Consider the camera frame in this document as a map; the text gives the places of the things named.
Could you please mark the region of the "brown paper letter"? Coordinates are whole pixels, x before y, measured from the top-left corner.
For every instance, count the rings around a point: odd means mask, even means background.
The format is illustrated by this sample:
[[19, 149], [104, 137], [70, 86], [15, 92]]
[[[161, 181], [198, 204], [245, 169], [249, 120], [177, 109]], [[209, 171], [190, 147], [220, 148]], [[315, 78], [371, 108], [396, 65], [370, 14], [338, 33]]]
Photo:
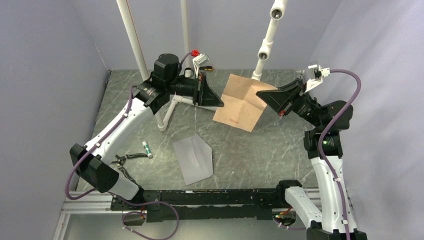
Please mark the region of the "brown paper letter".
[[220, 97], [224, 106], [216, 109], [212, 120], [252, 132], [267, 106], [256, 93], [276, 89], [259, 80], [230, 74]]

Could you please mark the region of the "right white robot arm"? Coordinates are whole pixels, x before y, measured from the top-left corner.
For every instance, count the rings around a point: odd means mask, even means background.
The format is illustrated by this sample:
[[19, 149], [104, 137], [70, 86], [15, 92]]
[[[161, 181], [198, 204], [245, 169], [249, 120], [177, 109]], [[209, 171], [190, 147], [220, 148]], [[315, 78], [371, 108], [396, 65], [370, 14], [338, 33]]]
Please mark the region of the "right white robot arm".
[[352, 102], [361, 90], [360, 79], [348, 101], [338, 100], [321, 105], [306, 90], [306, 84], [297, 78], [293, 82], [274, 90], [261, 90], [256, 96], [268, 107], [284, 116], [295, 113], [311, 125], [303, 137], [316, 175], [321, 200], [318, 209], [307, 197], [297, 180], [283, 180], [281, 190], [275, 194], [276, 203], [292, 207], [306, 229], [308, 240], [366, 240], [367, 234], [358, 229], [353, 216], [343, 171], [343, 149], [340, 133], [350, 127], [353, 117]]

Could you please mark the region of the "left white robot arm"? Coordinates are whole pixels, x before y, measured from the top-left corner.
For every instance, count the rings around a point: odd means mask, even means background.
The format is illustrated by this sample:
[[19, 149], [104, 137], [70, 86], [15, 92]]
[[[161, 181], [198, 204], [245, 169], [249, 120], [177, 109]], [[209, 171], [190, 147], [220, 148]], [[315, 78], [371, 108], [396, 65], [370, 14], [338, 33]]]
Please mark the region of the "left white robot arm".
[[150, 76], [129, 88], [129, 97], [117, 116], [93, 139], [84, 145], [75, 144], [69, 153], [72, 173], [89, 183], [100, 193], [110, 193], [123, 199], [131, 210], [145, 202], [144, 189], [110, 167], [122, 142], [144, 122], [156, 115], [170, 101], [171, 95], [191, 97], [195, 106], [224, 106], [210, 88], [207, 75], [199, 66], [209, 60], [205, 53], [193, 50], [194, 75], [181, 73], [183, 61], [172, 53], [163, 53], [154, 62]]

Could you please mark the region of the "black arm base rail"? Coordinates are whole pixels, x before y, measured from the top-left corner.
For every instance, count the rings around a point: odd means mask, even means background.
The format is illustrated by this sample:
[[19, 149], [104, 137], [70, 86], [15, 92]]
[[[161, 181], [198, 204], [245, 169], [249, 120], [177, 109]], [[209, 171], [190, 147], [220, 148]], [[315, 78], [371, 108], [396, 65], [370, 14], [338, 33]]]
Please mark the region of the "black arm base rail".
[[272, 220], [289, 209], [277, 188], [146, 190], [143, 208], [148, 223], [175, 220], [243, 219]]

